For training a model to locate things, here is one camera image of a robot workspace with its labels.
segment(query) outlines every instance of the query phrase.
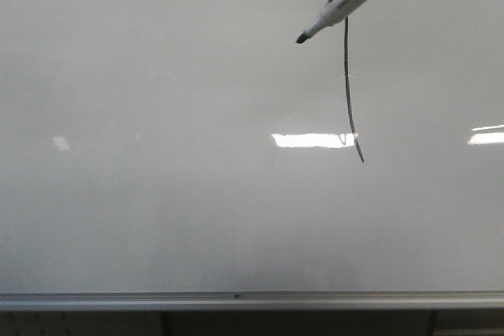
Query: white surface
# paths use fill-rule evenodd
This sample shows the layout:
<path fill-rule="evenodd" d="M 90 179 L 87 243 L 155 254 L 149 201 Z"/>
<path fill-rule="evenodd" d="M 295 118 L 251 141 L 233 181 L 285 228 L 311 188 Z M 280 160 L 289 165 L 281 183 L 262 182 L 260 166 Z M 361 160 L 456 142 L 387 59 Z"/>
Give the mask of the white surface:
<path fill-rule="evenodd" d="M 504 2 L 354 13 L 364 165 L 324 2 L 0 0 L 0 291 L 504 289 Z"/>

